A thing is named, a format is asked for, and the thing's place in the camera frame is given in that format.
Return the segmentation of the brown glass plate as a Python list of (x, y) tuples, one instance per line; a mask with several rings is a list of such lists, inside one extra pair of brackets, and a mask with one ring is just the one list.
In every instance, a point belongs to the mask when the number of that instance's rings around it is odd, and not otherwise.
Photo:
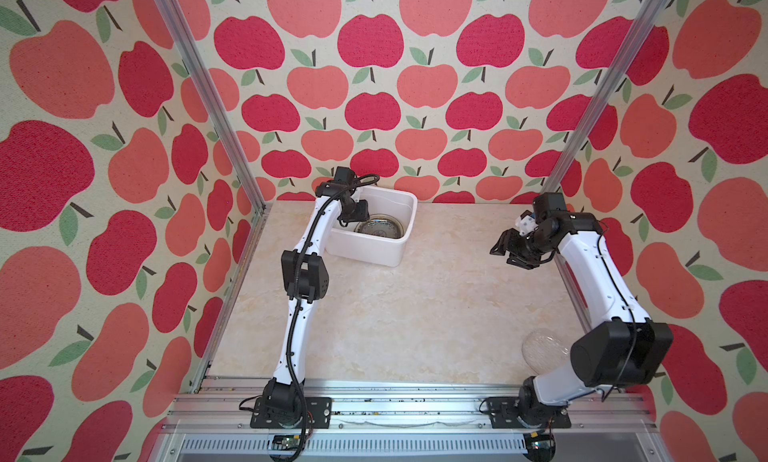
[(403, 224), (388, 214), (372, 214), (370, 218), (356, 225), (355, 232), (389, 239), (399, 239), (405, 234)]

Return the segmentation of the clear glass plate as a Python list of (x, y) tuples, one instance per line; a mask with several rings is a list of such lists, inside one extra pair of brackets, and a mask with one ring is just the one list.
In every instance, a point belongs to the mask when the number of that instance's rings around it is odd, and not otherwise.
[(551, 372), (570, 361), (569, 348), (549, 329), (531, 331), (523, 340), (522, 355), (537, 375)]

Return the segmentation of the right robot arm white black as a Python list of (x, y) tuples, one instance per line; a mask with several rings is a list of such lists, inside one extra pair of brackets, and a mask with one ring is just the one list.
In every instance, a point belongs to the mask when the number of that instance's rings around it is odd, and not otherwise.
[(653, 321), (622, 278), (591, 214), (524, 211), (492, 247), (508, 264), (532, 270), (561, 256), (585, 299), (590, 329), (571, 346), (562, 366), (526, 384), (533, 406), (563, 407), (598, 389), (610, 393), (648, 384), (674, 340)]

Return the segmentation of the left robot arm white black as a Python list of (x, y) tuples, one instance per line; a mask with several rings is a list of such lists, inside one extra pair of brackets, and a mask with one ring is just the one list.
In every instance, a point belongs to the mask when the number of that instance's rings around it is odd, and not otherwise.
[(329, 288), (329, 273), (323, 254), (335, 224), (366, 221), (365, 200), (354, 192), (370, 184), (364, 176), (352, 182), (325, 182), (318, 187), (318, 198), (302, 238), (292, 250), (283, 252), (280, 263), (283, 283), (289, 297), (288, 322), (282, 354), (273, 377), (264, 389), (267, 405), (282, 411), (295, 410), (303, 399), (305, 361), (314, 304)]

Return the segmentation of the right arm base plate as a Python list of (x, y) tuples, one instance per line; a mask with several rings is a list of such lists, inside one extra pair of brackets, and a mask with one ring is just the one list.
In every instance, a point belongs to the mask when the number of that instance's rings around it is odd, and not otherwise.
[(572, 422), (565, 406), (528, 407), (519, 397), (487, 397), (478, 411), (489, 418), (494, 429), (568, 429)]

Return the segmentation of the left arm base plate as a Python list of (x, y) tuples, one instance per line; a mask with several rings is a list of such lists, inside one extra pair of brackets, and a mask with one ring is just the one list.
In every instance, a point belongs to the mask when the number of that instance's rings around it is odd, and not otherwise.
[(333, 399), (330, 397), (306, 397), (302, 404), (294, 398), (286, 408), (264, 396), (256, 400), (250, 427), (254, 429), (300, 429), (304, 421), (307, 429), (328, 429)]

